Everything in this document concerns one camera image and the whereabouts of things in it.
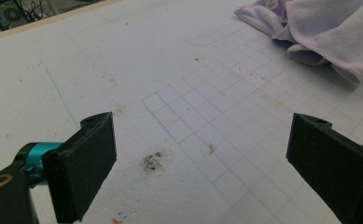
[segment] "crumpled cloth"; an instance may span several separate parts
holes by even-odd
[[[234,13],[272,39],[293,43],[290,58],[330,62],[345,79],[363,83],[363,0],[258,0]]]

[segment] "blue line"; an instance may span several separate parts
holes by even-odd
[[[48,74],[48,76],[49,76],[50,80],[52,81],[53,85],[55,86],[56,91],[58,92],[58,94],[59,94],[60,98],[62,99],[62,102],[63,102],[63,104],[64,104],[65,108],[67,109],[68,114],[70,115],[70,117],[73,119],[74,123],[75,123],[75,124],[76,124],[76,126],[77,126],[77,125],[78,125],[78,122],[76,121],[76,119],[74,119],[74,116],[71,114],[70,108],[68,108],[68,105],[65,103],[65,100],[63,99],[63,96],[62,96],[62,94],[60,93],[59,88],[57,87],[57,85],[56,85],[56,83],[55,83],[55,80],[53,79],[52,75],[51,75],[51,74],[50,74],[50,72],[48,71],[48,68],[45,68],[45,71],[47,71],[47,74]]]

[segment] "towel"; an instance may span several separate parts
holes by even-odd
[[[331,63],[345,79],[363,83],[363,0],[258,0],[235,14],[272,39],[293,43],[290,58]]]

